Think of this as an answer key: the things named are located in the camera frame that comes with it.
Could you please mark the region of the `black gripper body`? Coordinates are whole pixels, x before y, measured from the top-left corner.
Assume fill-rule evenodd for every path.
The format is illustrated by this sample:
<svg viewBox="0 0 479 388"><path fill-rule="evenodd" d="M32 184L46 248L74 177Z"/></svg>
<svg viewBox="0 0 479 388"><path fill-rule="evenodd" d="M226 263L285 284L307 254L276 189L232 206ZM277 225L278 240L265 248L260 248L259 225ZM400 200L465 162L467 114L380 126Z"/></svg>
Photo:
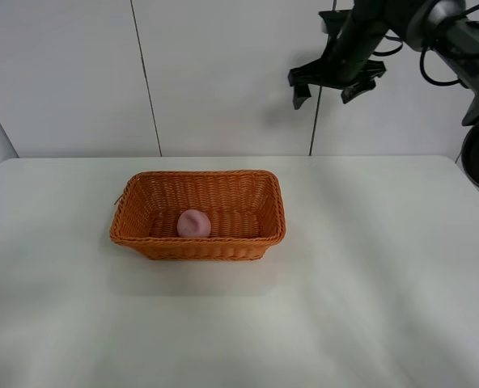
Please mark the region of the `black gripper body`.
<svg viewBox="0 0 479 388"><path fill-rule="evenodd" d="M341 19L335 11L327 14L341 24L329 33L329 41L320 59L325 87L345 87L369 61L382 61L397 49L379 51L382 40L394 28L396 1L355 1Z"/></svg>

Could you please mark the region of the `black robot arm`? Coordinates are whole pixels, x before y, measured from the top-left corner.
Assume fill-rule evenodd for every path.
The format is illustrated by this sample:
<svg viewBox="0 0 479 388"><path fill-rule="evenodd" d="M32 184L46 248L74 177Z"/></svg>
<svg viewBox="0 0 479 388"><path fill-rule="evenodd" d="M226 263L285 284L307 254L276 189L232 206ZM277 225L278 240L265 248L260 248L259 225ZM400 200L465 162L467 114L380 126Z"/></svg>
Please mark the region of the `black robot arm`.
<svg viewBox="0 0 479 388"><path fill-rule="evenodd" d="M394 54L378 51L384 39L408 45L421 58L433 51L456 80L436 81L420 64L422 77L431 85L461 85L474 94L462 120L469 131L460 160L479 188L479 4L467 8L463 1L356 1L350 10L322 11L320 17L328 36L321 57L288 73L294 108L310 98L311 85L341 91L343 103L373 90L386 71L383 57Z"/></svg>

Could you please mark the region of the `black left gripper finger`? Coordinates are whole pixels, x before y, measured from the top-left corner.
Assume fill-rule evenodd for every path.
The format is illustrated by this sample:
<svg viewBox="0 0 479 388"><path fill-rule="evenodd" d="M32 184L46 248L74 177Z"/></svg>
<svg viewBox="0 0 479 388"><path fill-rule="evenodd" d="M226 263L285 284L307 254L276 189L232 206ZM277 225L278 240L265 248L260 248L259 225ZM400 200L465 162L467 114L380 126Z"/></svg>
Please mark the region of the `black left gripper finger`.
<svg viewBox="0 0 479 388"><path fill-rule="evenodd" d="M306 64L290 69L288 82L293 88L293 107L300 109L303 103L312 97L310 86L323 86L324 77L318 64Z"/></svg>

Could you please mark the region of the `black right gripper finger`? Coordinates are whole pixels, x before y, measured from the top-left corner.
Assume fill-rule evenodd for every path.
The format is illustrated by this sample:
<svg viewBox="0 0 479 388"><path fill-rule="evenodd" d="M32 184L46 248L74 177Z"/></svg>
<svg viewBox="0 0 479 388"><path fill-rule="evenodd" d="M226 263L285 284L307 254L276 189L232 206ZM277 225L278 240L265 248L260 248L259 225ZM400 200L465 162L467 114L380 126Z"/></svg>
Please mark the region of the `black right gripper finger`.
<svg viewBox="0 0 479 388"><path fill-rule="evenodd" d="M372 91L376 87L376 78L381 78L386 72L382 61L369 60L356 75L353 81L348 83L341 92L343 104L347 104L363 93Z"/></svg>

